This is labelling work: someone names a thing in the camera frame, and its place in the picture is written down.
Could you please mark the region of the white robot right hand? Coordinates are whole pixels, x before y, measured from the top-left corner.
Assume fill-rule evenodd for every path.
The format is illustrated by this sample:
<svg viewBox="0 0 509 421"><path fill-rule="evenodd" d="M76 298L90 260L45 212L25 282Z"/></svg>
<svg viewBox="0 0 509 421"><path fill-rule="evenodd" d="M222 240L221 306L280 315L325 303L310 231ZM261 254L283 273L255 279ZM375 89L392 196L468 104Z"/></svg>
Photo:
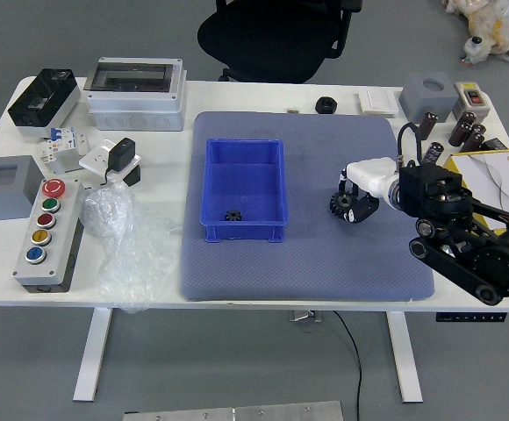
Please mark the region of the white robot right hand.
<svg viewBox="0 0 509 421"><path fill-rule="evenodd" d="M399 173L391 158L352 162L341 171L338 193L332 199L332 212L338 218L358 224L371 216L385 201L399 210Z"/></svg>

